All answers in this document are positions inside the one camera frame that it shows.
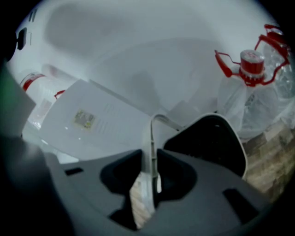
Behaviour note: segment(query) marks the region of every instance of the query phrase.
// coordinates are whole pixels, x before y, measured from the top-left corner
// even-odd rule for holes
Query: wooden floor
[[[245,180],[271,202],[284,191],[295,168],[295,130],[279,121],[260,136],[244,143],[248,159]],[[137,228],[151,218],[141,201],[140,175],[130,190]]]

